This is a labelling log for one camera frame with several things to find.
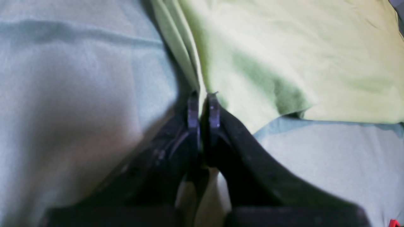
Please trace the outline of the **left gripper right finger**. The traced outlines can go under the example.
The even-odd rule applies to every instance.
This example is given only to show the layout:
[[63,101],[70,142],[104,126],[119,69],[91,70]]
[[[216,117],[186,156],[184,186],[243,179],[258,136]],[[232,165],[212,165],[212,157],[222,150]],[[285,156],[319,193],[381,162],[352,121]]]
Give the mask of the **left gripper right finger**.
[[358,205],[297,177],[273,158],[235,116],[207,95],[202,117],[206,162],[224,176],[226,227],[369,227]]

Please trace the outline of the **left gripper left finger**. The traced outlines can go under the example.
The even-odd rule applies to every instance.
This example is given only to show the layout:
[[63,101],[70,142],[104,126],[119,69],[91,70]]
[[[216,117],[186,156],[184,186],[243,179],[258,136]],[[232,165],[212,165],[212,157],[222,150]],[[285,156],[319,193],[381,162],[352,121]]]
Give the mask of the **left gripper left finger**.
[[47,211],[44,226],[184,227],[175,202],[183,177],[198,162],[198,108],[194,91],[144,150],[123,161],[82,201]]

